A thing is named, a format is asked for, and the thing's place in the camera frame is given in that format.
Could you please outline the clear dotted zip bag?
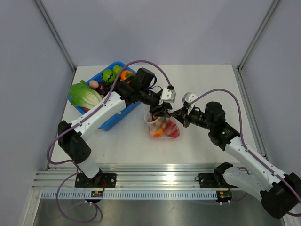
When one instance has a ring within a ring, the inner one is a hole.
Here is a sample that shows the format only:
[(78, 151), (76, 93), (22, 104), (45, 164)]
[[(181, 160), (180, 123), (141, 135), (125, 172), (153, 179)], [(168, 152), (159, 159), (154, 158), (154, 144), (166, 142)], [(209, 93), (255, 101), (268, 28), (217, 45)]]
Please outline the clear dotted zip bag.
[(146, 108), (144, 122), (151, 138), (176, 139), (180, 136), (180, 130), (174, 117), (153, 116), (150, 107)]

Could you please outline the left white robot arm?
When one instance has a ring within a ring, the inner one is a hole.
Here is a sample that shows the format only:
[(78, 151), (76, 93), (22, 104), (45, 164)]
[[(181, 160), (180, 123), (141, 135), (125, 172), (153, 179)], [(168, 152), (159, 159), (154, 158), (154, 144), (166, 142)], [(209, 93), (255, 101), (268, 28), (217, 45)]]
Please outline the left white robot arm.
[(171, 104), (175, 99), (172, 85), (162, 88), (159, 92), (151, 90), (150, 84), (155, 78), (153, 72), (140, 68), (135, 75), (119, 81), (112, 92), (90, 111), (71, 123), (62, 121), (58, 125), (58, 144), (71, 158), (85, 177), (90, 187), (100, 185), (101, 170), (91, 156), (91, 148), (86, 141), (108, 119), (124, 110), (132, 103), (142, 102), (150, 107), (154, 116), (169, 117)]

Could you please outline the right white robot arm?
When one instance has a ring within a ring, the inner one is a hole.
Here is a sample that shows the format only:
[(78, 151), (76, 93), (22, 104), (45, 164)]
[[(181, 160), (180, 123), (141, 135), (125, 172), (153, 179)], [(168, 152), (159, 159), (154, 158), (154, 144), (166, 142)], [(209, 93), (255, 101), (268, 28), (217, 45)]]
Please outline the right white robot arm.
[(171, 114), (184, 127), (190, 124), (209, 131), (211, 142), (233, 156), (248, 173), (240, 173), (231, 163), (224, 162), (214, 169), (213, 179), (218, 186), (226, 184), (244, 190), (257, 200), (274, 218), (281, 219), (301, 202), (301, 180), (295, 173), (286, 174), (272, 166), (261, 155), (242, 142), (242, 135), (225, 120), (225, 112), (218, 102), (206, 104), (205, 111), (183, 107)]

